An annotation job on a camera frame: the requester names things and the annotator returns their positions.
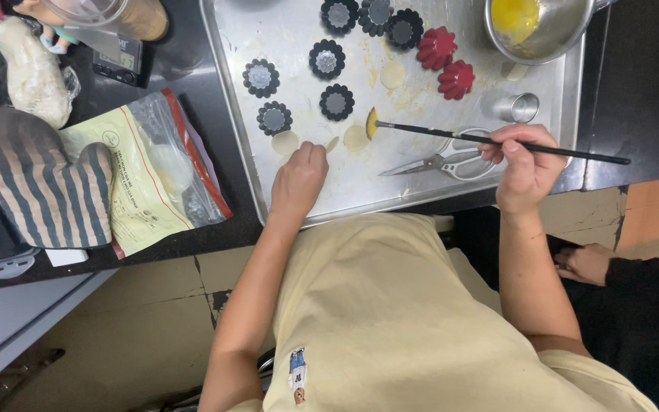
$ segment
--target person's right hand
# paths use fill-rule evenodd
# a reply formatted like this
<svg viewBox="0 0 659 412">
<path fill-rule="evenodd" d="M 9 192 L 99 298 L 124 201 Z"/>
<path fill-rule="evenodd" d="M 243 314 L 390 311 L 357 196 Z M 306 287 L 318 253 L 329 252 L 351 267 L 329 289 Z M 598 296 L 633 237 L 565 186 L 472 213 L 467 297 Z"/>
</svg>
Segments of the person's right hand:
<svg viewBox="0 0 659 412">
<path fill-rule="evenodd" d="M 557 154 L 529 152 L 518 142 L 558 147 L 558 143 L 543 125 L 510 125 L 490 134 L 497 145 L 481 144 L 482 159 L 495 164 L 508 159 L 497 188 L 500 211 L 518 215 L 536 212 L 538 203 L 545 198 L 566 167 L 566 157 Z"/>
<path fill-rule="evenodd" d="M 592 243 L 583 248 L 563 248 L 554 256 L 559 264 L 558 273 L 563 278 L 591 285 L 604 286 L 609 270 L 609 259 L 615 258 L 614 251 Z"/>
<path fill-rule="evenodd" d="M 325 146 L 302 143 L 276 174 L 269 217 L 299 229 L 317 201 L 329 166 Z"/>
</svg>

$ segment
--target black sleeve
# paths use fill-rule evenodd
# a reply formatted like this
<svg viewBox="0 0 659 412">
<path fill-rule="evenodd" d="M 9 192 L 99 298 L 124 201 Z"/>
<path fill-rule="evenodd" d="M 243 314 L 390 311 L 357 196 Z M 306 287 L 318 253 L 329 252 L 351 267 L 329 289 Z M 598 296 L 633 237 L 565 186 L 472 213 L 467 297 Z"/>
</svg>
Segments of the black sleeve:
<svg viewBox="0 0 659 412">
<path fill-rule="evenodd" d="M 610 259 L 606 286 L 659 301 L 659 257 L 649 260 Z"/>
</svg>

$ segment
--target black countertop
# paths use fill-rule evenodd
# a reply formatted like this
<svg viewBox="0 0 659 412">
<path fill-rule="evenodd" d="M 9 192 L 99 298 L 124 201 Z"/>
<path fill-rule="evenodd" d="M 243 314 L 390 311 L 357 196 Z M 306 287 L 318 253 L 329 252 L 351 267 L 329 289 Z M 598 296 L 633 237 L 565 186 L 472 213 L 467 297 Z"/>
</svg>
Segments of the black countertop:
<svg viewBox="0 0 659 412">
<path fill-rule="evenodd" d="M 644 4 L 646 0 L 626 0 L 622 3 L 626 2 Z M 94 74 L 91 71 L 92 50 L 85 46 L 73 46 L 68 55 L 61 58 L 64 64 L 75 68 L 82 84 L 80 95 L 73 101 L 73 110 L 68 125 L 90 119 L 149 93 L 169 87 L 180 99 L 191 123 L 203 137 L 207 152 L 215 163 L 223 197 L 234 216 L 220 224 L 169 236 L 150 248 L 122 260 L 116 258 L 110 247 L 105 247 L 88 251 L 90 258 L 86 262 L 71 266 L 51 267 L 49 259 L 43 252 L 37 256 L 34 266 L 26 273 L 18 278 L 0 281 L 0 286 L 181 258 L 256 243 L 262 226 L 253 207 L 237 143 L 228 121 L 227 108 L 215 73 L 215 64 L 207 43 L 198 2 L 170 0 L 164 2 L 164 6 L 170 15 L 170 20 L 178 23 L 170 25 L 170 32 L 164 39 L 149 43 L 145 47 L 144 64 L 153 62 L 151 68 L 145 68 L 145 71 L 151 72 L 146 88 L 130 87 Z M 579 148 L 582 150 L 586 150 L 591 144 L 590 136 L 598 106 L 597 98 L 603 99 L 597 90 L 608 20 L 608 10 L 595 14 L 587 31 L 579 125 Z M 606 152 L 607 148 L 602 145 L 608 140 L 607 136 L 597 136 L 597 144 L 592 147 L 600 150 L 601 153 L 623 154 L 616 150 Z M 652 179 L 658 178 L 659 165 L 648 164 L 651 165 L 648 176 Z M 556 183 L 554 193 L 582 189 L 585 173 L 587 176 L 590 175 L 591 165 L 589 169 L 587 170 L 585 161 L 575 159 Z M 621 181 L 615 185 L 629 183 L 626 181 L 629 177 L 624 173 L 622 176 Z M 489 189 L 469 193 L 447 200 L 421 204 L 403 211 L 435 214 L 476 208 L 494 204 L 494 192 L 494 189 Z"/>
<path fill-rule="evenodd" d="M 659 179 L 659 2 L 611 6 L 590 151 L 632 159 L 590 162 L 584 190 Z"/>
</svg>

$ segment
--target scissor blade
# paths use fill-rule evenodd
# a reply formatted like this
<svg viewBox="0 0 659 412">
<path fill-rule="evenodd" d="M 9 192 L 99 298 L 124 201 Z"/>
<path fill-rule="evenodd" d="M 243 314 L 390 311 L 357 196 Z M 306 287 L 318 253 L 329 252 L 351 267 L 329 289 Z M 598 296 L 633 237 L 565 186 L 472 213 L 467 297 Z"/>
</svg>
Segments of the scissor blade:
<svg viewBox="0 0 659 412">
<path fill-rule="evenodd" d="M 426 161 L 415 161 L 387 172 L 380 173 L 379 176 L 395 176 L 396 174 L 416 173 L 426 170 Z"/>
<path fill-rule="evenodd" d="M 389 170 L 388 172 L 380 173 L 379 176 L 395 176 L 398 174 L 418 173 L 425 172 L 426 170 L 441 169 L 443 160 L 444 158 L 437 154 L 432 158 L 415 161 L 406 164 L 405 166 L 396 167 L 395 169 Z"/>
</svg>

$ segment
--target egg yolk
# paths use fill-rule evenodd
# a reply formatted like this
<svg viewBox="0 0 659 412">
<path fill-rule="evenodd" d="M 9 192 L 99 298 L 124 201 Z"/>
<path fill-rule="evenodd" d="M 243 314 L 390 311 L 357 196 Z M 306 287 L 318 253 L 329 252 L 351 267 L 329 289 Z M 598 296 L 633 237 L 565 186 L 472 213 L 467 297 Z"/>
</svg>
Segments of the egg yolk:
<svg viewBox="0 0 659 412">
<path fill-rule="evenodd" d="M 538 0 L 493 0 L 490 11 L 495 32 L 510 44 L 524 42 L 538 28 Z"/>
</svg>

